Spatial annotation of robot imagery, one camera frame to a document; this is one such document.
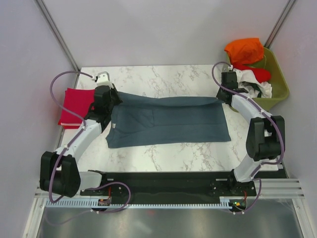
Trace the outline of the red t shirt stack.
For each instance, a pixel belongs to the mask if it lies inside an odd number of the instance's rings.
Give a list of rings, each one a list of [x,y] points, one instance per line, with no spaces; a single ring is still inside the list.
[[[63,106],[84,118],[88,113],[90,104],[94,101],[94,92],[95,89],[82,90],[68,88],[65,91]],[[81,123],[81,119],[65,110],[62,110],[58,121],[58,124],[64,129],[77,129]]]

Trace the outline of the blue grey t shirt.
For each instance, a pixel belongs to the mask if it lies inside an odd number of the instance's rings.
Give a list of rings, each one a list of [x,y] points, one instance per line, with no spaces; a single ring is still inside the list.
[[[109,148],[231,140],[222,102],[215,97],[119,96],[123,102],[111,114]]]

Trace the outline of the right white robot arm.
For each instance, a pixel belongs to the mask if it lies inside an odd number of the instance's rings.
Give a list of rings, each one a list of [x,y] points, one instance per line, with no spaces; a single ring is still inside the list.
[[[232,170],[227,182],[228,192],[238,195],[245,184],[255,177],[263,165],[276,165],[285,152],[285,120],[273,116],[248,96],[244,88],[238,88],[234,71],[221,73],[221,85],[216,97],[238,111],[249,123],[246,139],[247,154]]]

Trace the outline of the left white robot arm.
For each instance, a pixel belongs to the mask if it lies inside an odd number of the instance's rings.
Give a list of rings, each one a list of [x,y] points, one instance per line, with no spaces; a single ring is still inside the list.
[[[90,144],[102,134],[111,120],[114,106],[122,103],[114,85],[98,86],[94,101],[74,137],[54,152],[41,157],[40,189],[51,194],[73,197],[78,191],[91,188],[96,194],[107,193],[109,184],[97,171],[80,172],[77,162]]]

